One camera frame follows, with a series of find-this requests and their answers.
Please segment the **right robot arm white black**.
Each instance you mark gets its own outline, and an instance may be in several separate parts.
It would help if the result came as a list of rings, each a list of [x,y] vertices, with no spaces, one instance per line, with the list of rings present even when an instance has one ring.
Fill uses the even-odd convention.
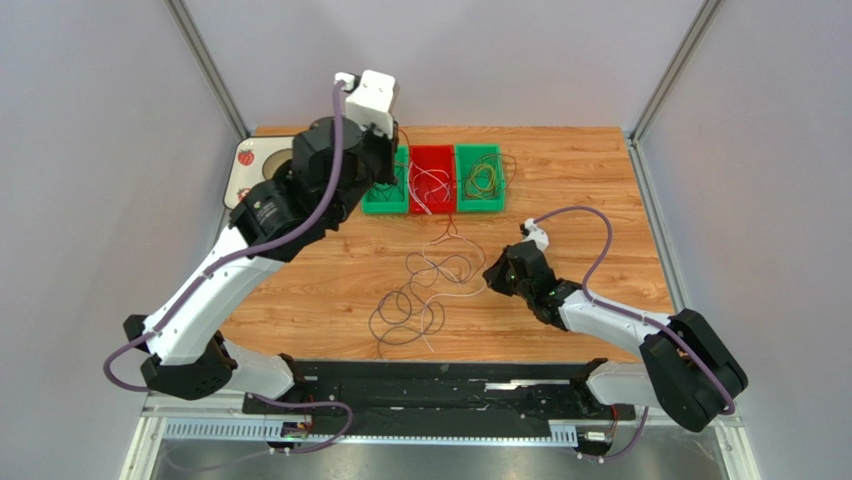
[[[595,337],[636,357],[634,363],[588,362],[573,384],[594,407],[659,408],[676,424],[700,432],[716,417],[734,414],[748,377],[705,317],[643,312],[556,276],[532,241],[503,249],[483,273],[486,286],[519,297],[545,325]]]

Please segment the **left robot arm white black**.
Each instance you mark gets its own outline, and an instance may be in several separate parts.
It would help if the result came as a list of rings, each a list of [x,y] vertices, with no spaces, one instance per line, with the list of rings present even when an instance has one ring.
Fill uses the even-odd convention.
[[[125,320],[129,342],[148,355],[146,389],[184,400],[290,390],[291,357],[241,347],[220,327],[265,279],[338,230],[373,186],[396,184],[397,148],[395,131],[325,117],[275,151],[274,173],[244,192],[193,278],[156,313]]]

